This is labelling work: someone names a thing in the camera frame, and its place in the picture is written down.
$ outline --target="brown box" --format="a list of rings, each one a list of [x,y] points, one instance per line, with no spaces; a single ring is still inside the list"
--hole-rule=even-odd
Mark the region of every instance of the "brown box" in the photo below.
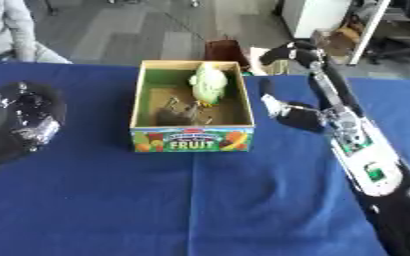
[[[184,109],[195,101],[189,78],[203,61],[143,61],[138,78],[130,136],[137,152],[248,151],[255,128],[244,80],[237,62],[209,62],[229,81],[225,97],[206,108],[211,124],[156,126],[156,114],[171,97]]]

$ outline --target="blue fabric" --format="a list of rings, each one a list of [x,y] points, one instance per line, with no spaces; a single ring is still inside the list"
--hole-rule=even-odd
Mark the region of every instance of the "blue fabric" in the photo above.
[[[51,84],[67,125],[42,151],[0,167],[0,256],[385,255],[323,136],[269,120],[250,153],[127,151],[137,69],[0,65],[0,85]],[[278,98],[315,103],[301,76]],[[410,162],[410,81],[353,79],[370,116]]]

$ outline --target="robotic hand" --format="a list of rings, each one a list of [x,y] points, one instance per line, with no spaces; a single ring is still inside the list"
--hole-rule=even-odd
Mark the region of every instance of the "robotic hand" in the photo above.
[[[410,256],[410,166],[364,115],[348,82],[323,50],[305,42],[289,43],[270,50],[260,62],[269,65],[278,59],[297,60],[311,70],[309,84],[320,108],[278,101],[271,82],[262,79],[260,96],[269,116],[325,133],[384,249],[393,256]]]
[[[0,164],[39,150],[64,124],[66,104],[49,86],[15,83],[0,88]]]

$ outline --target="green plush toy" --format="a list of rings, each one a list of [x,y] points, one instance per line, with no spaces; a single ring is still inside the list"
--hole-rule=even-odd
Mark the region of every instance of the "green plush toy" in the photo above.
[[[205,62],[189,79],[189,83],[193,87],[193,96],[202,106],[209,107],[224,97],[228,80],[224,72]]]

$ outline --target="floor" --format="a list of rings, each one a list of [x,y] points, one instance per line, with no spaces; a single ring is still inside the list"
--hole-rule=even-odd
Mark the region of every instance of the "floor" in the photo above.
[[[52,0],[60,10],[46,15],[41,0],[28,0],[41,42],[75,63],[138,66],[148,59],[202,59],[204,42],[236,38],[243,49],[272,48],[290,40],[285,25],[272,16],[275,0]],[[410,61],[362,60],[341,66],[348,77],[410,79]],[[295,63],[291,73],[307,71]]]

